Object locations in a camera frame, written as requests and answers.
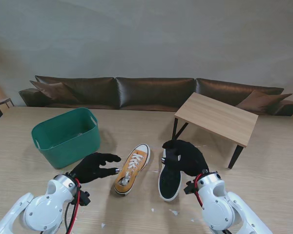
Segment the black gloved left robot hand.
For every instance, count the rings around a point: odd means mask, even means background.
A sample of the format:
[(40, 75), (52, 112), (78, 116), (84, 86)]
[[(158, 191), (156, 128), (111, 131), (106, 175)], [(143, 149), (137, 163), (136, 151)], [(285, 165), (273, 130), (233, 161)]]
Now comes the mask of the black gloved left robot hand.
[(119, 168), (101, 168), (107, 162), (120, 162), (121, 158), (114, 154), (92, 153), (86, 156), (69, 175), (81, 184), (92, 182), (98, 178), (113, 176), (120, 172)]

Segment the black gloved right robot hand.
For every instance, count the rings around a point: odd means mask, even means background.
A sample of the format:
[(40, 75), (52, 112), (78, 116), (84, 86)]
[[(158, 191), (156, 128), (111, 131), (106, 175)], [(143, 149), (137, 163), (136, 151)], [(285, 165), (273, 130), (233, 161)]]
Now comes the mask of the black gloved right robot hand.
[(166, 158), (163, 162), (172, 170), (183, 171), (188, 176), (197, 176), (209, 167), (201, 151), (192, 143), (183, 140), (169, 140), (163, 144), (164, 149), (175, 149), (178, 159)]

